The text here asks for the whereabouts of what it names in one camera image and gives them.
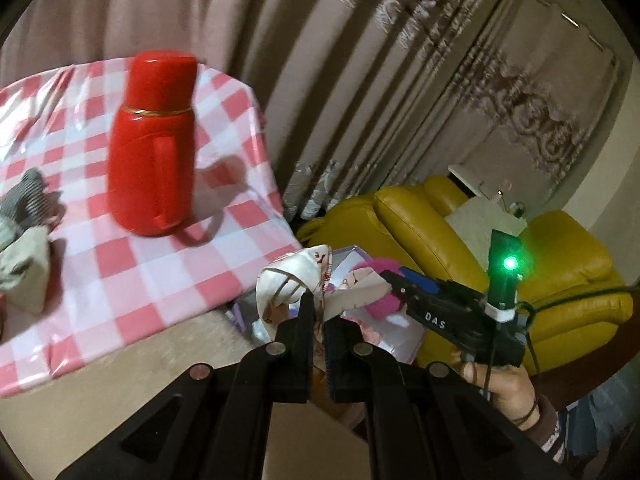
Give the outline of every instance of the green led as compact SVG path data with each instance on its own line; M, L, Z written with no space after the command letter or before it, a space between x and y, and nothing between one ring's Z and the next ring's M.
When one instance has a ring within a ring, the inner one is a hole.
M504 268L508 270L518 268L518 261L515 256L509 256L508 258L505 258L502 264L504 265Z

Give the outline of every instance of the red vacuum flask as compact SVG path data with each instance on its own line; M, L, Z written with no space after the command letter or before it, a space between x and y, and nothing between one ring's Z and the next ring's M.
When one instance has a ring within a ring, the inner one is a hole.
M191 213L196 59L154 50L135 57L111 129L109 212L141 236L164 234Z

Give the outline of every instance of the plastic tablecloth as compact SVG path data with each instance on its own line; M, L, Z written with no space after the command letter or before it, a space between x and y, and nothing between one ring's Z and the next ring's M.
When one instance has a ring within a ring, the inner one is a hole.
M76 370L253 288L299 248L281 212L251 89L199 66L193 217L136 237L106 207L106 155L130 59L73 65L0 91L0 194L37 167L66 208L43 314L7 306L0 396Z

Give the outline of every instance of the sleeve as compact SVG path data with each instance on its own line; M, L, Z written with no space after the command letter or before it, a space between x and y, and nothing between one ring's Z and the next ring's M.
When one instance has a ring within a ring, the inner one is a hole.
M525 434L555 462L562 463L564 459L564 437L562 436L558 414L545 396L540 396L538 399L538 409L540 410L540 420L526 430Z

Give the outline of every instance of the brown floor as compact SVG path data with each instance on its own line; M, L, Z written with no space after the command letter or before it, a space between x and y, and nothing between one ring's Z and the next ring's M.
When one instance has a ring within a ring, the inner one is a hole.
M634 294L634 313L614 338L580 359L534 378L536 390L561 410L609 379L640 352L640 294Z

